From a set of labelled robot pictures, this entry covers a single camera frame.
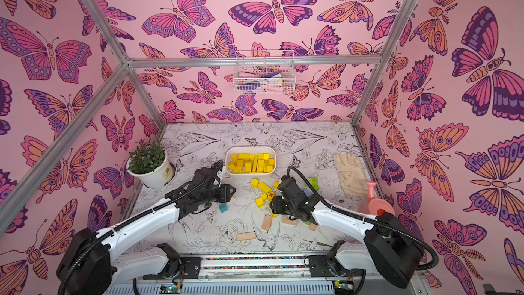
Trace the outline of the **natural wood block upright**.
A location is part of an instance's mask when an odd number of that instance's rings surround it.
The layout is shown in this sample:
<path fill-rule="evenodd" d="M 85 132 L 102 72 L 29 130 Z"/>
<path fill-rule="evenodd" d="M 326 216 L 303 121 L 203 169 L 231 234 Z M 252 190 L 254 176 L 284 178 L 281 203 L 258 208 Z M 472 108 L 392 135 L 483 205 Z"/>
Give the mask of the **natural wood block upright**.
<path fill-rule="evenodd" d="M 262 223 L 262 230 L 266 231 L 266 232 L 269 232 L 270 228 L 271 228 L 271 224 L 272 224 L 272 221 L 273 221 L 273 217 L 272 215 L 266 215 L 263 219 L 263 223 Z"/>

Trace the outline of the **light green block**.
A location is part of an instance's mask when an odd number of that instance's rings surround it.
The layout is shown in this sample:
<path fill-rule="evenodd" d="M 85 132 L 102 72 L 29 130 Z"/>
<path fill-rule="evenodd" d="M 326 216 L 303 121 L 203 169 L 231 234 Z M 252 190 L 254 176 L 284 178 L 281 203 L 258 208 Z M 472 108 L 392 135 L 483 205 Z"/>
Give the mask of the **light green block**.
<path fill-rule="evenodd" d="M 308 181 L 311 183 L 315 191 L 319 191 L 320 187 L 319 187 L 318 178 L 309 178 Z"/>

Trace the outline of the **natural wood arch block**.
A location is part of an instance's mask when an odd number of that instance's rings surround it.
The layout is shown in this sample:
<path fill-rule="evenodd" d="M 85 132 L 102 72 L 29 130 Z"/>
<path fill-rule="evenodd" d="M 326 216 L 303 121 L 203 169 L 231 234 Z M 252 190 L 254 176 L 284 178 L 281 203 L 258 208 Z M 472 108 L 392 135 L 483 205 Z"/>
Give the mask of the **natural wood arch block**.
<path fill-rule="evenodd" d="M 293 225 L 296 226 L 298 224 L 298 220 L 291 220 L 287 217 L 282 216 L 282 223 L 286 225 Z"/>

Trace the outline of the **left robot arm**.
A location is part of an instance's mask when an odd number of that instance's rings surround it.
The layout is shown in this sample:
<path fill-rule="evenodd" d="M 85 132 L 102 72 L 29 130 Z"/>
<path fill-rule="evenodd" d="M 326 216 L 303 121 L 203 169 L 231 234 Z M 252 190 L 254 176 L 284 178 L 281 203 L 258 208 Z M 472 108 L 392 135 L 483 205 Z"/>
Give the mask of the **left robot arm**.
<path fill-rule="evenodd" d="M 192 180 L 141 213 L 96 232 L 90 228 L 77 232 L 57 268 L 58 294 L 103 294 L 114 285 L 143 276 L 183 276 L 180 254 L 169 244 L 136 253 L 127 250 L 165 226 L 204 212 L 213 203 L 229 202 L 236 190 L 222 183 L 224 169 L 222 160 L 197 169 Z"/>

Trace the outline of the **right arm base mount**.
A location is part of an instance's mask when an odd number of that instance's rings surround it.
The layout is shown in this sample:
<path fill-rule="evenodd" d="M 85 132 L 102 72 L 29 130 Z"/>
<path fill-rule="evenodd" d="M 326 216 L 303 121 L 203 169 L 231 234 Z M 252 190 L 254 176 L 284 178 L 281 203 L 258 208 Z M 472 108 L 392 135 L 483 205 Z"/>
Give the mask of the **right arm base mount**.
<path fill-rule="evenodd" d="M 308 267 L 311 277 L 347 279 L 349 277 L 362 276 L 360 270 L 343 268 L 334 258 L 330 258 L 327 255 L 308 255 L 304 258 L 304 264 Z"/>

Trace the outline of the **long natural wood block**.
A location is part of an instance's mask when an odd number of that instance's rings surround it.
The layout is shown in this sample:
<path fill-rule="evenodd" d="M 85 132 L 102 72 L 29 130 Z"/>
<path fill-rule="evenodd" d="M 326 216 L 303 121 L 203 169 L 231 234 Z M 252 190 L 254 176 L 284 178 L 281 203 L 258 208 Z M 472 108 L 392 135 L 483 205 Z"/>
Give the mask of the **long natural wood block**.
<path fill-rule="evenodd" d="M 256 233 L 255 232 L 246 232 L 246 233 L 240 233 L 237 234 L 236 240 L 239 242 L 249 241 L 256 239 Z"/>

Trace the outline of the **potted green plant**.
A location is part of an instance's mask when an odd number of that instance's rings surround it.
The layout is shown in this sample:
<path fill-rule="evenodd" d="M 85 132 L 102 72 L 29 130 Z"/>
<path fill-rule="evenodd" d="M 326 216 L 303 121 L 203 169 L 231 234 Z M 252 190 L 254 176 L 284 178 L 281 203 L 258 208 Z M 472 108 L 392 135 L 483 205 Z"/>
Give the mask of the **potted green plant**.
<path fill-rule="evenodd" d="M 175 169 L 159 141 L 141 142 L 135 151 L 130 153 L 126 169 L 147 188 L 163 187 L 175 176 Z"/>

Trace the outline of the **white plastic bin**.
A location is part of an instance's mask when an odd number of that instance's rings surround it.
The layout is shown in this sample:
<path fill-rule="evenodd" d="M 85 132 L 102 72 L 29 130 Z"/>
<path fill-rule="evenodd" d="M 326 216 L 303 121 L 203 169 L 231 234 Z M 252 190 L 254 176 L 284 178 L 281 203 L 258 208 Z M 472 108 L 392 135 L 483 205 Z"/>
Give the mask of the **white plastic bin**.
<path fill-rule="evenodd" d="M 271 176 L 276 163 L 276 152 L 266 146 L 232 147 L 225 161 L 226 170 L 232 176 Z"/>

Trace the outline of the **beige work glove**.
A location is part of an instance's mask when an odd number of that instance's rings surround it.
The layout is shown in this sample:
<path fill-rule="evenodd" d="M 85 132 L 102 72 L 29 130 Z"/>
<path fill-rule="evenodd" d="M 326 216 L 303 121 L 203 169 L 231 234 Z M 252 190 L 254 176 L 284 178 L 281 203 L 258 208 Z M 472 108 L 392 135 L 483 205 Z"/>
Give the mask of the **beige work glove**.
<path fill-rule="evenodd" d="M 334 154 L 338 177 L 347 197 L 366 197 L 368 194 L 367 175 L 360 159 L 346 152 Z"/>

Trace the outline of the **teal block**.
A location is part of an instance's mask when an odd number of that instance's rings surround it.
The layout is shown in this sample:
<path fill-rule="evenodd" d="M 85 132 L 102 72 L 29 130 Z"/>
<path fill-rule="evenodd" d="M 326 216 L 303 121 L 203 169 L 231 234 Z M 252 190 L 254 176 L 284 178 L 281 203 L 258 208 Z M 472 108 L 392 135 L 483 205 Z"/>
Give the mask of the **teal block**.
<path fill-rule="evenodd" d="M 225 213 L 228 211 L 228 206 L 226 205 L 226 203 L 220 203 L 219 204 L 219 209 L 221 211 L 221 213 Z"/>

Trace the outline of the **pink watering can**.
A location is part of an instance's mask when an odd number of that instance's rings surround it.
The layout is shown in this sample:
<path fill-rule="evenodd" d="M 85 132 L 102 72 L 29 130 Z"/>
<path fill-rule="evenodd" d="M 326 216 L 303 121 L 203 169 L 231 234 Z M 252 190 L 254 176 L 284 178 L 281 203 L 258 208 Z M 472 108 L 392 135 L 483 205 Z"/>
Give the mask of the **pink watering can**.
<path fill-rule="evenodd" d="M 375 196 L 376 182 L 366 182 L 368 187 L 367 213 L 381 216 L 383 213 L 395 214 L 393 207 L 384 199 Z"/>

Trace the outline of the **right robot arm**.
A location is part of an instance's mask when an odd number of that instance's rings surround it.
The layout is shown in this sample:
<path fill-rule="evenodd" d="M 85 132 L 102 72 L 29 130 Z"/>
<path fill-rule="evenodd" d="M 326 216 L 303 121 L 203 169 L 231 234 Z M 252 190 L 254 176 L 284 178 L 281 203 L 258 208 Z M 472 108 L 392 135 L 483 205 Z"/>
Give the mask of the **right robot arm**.
<path fill-rule="evenodd" d="M 405 289 L 416 272 L 439 263 L 434 248 L 411 234 L 395 215 L 373 216 L 337 206 L 320 195 L 296 167 L 287 168 L 278 191 L 270 203 L 274 214 L 335 229 L 364 245 L 363 251 L 343 241 L 333 245 L 327 259 L 337 269 L 376 272 Z"/>

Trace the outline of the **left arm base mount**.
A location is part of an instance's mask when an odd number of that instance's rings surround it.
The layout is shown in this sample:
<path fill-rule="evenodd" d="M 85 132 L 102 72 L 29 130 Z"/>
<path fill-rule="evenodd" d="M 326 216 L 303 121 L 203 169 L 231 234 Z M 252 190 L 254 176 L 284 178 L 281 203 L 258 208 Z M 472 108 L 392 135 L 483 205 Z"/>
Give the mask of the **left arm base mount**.
<path fill-rule="evenodd" d="M 197 279 L 201 270 L 201 257 L 182 257 L 170 259 L 157 274 L 164 279 Z"/>

